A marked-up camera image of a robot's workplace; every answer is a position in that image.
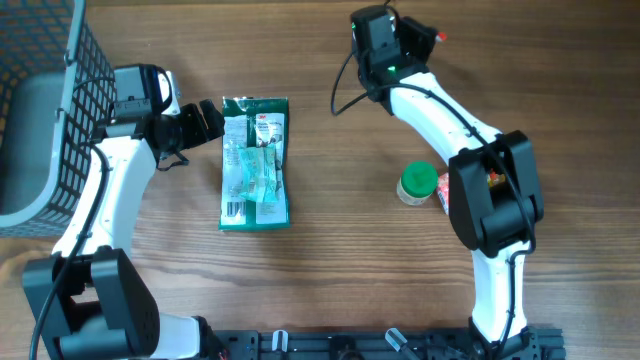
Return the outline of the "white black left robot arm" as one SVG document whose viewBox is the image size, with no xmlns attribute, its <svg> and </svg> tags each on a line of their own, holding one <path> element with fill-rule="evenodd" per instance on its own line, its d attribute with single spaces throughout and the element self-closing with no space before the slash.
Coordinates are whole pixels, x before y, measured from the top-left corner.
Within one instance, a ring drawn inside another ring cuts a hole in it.
<svg viewBox="0 0 640 360">
<path fill-rule="evenodd" d="M 36 320 L 29 356 L 52 359 L 225 359 L 200 316 L 163 314 L 130 260 L 141 200 L 160 161 L 224 134 L 209 100 L 179 106 L 157 65 L 116 69 L 116 100 L 80 149 L 90 154 L 78 206 L 52 254 L 27 263 L 23 289 Z"/>
</svg>

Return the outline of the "teal wipes packet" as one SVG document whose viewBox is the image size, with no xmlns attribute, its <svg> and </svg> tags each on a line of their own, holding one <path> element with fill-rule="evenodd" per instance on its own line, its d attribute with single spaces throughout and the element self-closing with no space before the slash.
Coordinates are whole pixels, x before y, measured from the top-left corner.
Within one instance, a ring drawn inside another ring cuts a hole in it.
<svg viewBox="0 0 640 360">
<path fill-rule="evenodd" d="M 255 203 L 276 203 L 279 200 L 276 168 L 276 148 L 239 148 L 242 185 L 239 195 Z"/>
</svg>

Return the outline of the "red patterned small carton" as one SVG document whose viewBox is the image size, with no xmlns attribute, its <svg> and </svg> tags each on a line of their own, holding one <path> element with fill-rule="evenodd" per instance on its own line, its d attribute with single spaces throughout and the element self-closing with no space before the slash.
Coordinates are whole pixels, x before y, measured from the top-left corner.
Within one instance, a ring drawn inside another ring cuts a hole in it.
<svg viewBox="0 0 640 360">
<path fill-rule="evenodd" d="M 441 202 L 443 211 L 449 214 L 449 174 L 445 173 L 438 178 L 436 193 Z"/>
</svg>

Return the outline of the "green sponge package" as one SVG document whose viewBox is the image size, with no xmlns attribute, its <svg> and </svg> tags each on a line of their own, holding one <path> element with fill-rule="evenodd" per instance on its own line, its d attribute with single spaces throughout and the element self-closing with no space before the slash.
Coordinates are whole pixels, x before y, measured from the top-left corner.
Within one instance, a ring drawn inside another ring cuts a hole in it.
<svg viewBox="0 0 640 360">
<path fill-rule="evenodd" d="M 289 103 L 286 98 L 225 98 L 222 155 L 222 189 L 219 229 L 262 231 L 290 225 L 289 200 L 284 174 L 288 145 Z M 239 192 L 242 170 L 239 148 L 276 148 L 279 200 L 255 203 Z"/>
</svg>

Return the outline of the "green lidded jar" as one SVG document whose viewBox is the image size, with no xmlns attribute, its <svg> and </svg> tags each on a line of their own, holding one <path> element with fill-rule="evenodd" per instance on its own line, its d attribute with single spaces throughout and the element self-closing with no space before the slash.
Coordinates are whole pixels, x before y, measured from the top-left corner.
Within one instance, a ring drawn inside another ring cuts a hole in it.
<svg viewBox="0 0 640 360">
<path fill-rule="evenodd" d="M 434 193 L 438 184 L 436 168 L 424 161 L 410 163 L 396 186 L 399 199 L 409 206 L 420 206 Z"/>
</svg>

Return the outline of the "yellow dish soap bottle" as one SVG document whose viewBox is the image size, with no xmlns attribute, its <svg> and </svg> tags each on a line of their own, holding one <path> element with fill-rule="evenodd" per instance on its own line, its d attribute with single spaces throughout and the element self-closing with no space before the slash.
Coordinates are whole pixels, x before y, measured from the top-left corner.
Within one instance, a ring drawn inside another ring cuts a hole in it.
<svg viewBox="0 0 640 360">
<path fill-rule="evenodd" d="M 506 182 L 506 176 L 501 173 L 497 173 L 494 170 L 491 170 L 487 175 L 487 183 L 490 188 L 500 186 Z"/>
</svg>

